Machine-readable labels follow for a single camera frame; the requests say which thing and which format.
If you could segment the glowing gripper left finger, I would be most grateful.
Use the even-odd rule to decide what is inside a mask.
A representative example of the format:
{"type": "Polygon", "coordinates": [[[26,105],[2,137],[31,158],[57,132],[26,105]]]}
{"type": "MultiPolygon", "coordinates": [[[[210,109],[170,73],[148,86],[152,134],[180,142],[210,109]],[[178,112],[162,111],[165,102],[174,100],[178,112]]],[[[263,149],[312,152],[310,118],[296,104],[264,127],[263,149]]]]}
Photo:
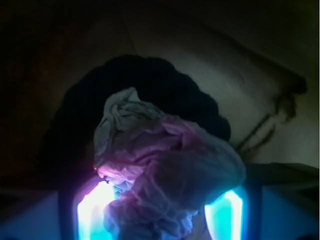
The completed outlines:
{"type": "Polygon", "coordinates": [[[66,185],[59,192],[59,221],[63,240],[111,240],[104,226],[104,210],[116,199],[114,186],[91,178],[66,185]]]}

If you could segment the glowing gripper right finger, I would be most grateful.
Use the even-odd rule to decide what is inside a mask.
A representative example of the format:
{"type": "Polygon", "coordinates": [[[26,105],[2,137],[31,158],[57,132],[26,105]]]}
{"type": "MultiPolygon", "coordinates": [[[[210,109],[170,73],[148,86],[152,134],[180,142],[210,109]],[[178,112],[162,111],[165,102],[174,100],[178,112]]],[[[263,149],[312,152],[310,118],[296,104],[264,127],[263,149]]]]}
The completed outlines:
{"type": "Polygon", "coordinates": [[[259,239],[261,211],[259,195],[239,186],[204,206],[207,229],[213,240],[259,239]]]}

